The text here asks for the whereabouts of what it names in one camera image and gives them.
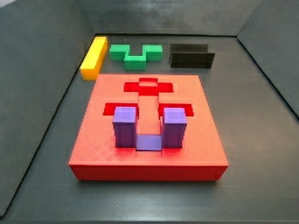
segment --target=red block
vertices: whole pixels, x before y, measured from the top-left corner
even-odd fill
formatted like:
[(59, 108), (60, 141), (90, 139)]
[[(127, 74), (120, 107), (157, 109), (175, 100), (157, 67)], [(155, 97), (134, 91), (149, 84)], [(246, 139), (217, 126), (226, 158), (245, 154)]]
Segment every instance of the red block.
[[(174, 107), (185, 105), (187, 114), (190, 113), (183, 147), (182, 149), (163, 149), (162, 151), (137, 151), (134, 148), (116, 148), (114, 116), (111, 112), (104, 115), (106, 106), (126, 103), (139, 107), (137, 106), (138, 103), (146, 98), (139, 98), (138, 91), (126, 92), (126, 83), (155, 82), (157, 79), (158, 87), (159, 83), (167, 83), (167, 86), (173, 86), (170, 91), (159, 91), (158, 93), (159, 108), (162, 109), (167, 105)], [(155, 116), (151, 115), (151, 118), (146, 121), (147, 116), (142, 115), (142, 113), (150, 115), (155, 111), (159, 115), (159, 108), (154, 108), (153, 111), (141, 110), (141, 121), (138, 120), (138, 123), (143, 127), (138, 127), (138, 130), (143, 131), (147, 128), (146, 122), (149, 122), (149, 127), (154, 131), (159, 131), (158, 128), (154, 128), (157, 125)], [(98, 77), (70, 158), (70, 168), (78, 179), (218, 180), (227, 167), (229, 160), (198, 76), (102, 74)]]

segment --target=gray floor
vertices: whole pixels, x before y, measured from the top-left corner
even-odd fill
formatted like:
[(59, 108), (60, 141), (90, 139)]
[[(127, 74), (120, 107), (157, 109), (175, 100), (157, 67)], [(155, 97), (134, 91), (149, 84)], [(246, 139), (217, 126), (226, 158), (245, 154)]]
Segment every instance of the gray floor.
[[(92, 81), (80, 74), (52, 121), (4, 221), (299, 221), (299, 126), (235, 38), (111, 36), (161, 42), (149, 73), (201, 74), (230, 168), (217, 183), (79, 182), (67, 166)], [(207, 43), (211, 70), (171, 69), (170, 43)], [(106, 59), (106, 73), (123, 64)]]

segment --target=gray wall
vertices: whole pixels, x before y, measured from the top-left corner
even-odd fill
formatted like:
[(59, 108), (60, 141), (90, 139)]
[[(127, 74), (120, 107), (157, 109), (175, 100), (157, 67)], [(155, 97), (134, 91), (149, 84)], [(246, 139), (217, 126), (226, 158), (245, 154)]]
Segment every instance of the gray wall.
[(95, 33), (74, 0), (10, 3), (0, 32), (2, 216)]
[(262, 0), (78, 0), (96, 33), (238, 36)]
[(265, 1), (238, 39), (299, 116), (299, 1)]

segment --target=green block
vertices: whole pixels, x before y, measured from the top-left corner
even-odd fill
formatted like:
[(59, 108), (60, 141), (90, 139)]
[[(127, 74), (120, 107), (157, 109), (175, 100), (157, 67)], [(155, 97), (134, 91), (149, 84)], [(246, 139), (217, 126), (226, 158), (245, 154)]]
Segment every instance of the green block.
[(143, 54), (147, 61), (163, 60), (163, 47), (161, 45), (143, 45)]
[(130, 53), (130, 45), (111, 45), (108, 53), (112, 60), (125, 60), (127, 53)]
[(126, 54), (126, 70), (146, 70), (146, 56), (135, 56)]

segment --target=yellow block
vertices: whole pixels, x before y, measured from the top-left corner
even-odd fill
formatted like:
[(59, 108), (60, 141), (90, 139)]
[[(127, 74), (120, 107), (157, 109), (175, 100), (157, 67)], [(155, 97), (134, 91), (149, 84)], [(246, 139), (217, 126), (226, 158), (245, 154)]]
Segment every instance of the yellow block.
[(107, 37), (95, 37), (86, 59), (80, 64), (82, 78), (86, 81), (95, 81), (99, 77), (99, 70), (108, 51)]

